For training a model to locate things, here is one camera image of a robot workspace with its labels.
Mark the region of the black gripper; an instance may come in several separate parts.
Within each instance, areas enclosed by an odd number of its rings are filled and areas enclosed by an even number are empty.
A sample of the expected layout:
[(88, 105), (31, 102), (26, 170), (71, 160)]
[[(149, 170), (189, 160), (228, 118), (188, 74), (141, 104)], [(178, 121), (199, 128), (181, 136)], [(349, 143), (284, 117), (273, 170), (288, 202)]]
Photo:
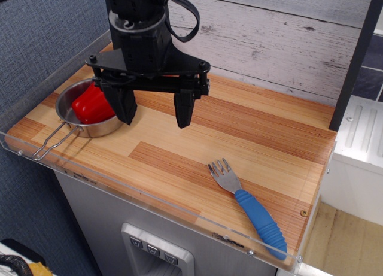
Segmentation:
[(122, 19), (112, 11), (108, 18), (120, 48), (92, 54), (86, 64), (92, 67), (97, 85), (111, 86), (102, 86), (102, 91), (117, 118), (131, 125), (138, 107), (133, 90), (169, 92), (175, 93), (178, 127), (189, 126), (194, 97), (209, 93), (209, 63), (174, 46), (164, 10), (138, 22)]

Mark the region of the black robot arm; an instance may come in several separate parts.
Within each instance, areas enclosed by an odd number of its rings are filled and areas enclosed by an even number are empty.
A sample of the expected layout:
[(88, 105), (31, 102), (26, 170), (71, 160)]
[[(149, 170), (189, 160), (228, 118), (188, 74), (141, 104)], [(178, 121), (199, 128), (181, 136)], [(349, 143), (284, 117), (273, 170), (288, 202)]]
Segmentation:
[[(186, 36), (171, 27), (168, 2), (184, 7), (196, 19)], [(112, 51), (94, 54), (95, 85), (104, 93), (117, 118), (131, 124), (137, 109), (134, 92), (173, 93), (179, 128), (191, 123), (194, 102), (209, 93), (207, 61), (179, 51), (172, 39), (185, 43), (196, 36), (200, 15), (188, 0), (106, 0), (113, 37)]]

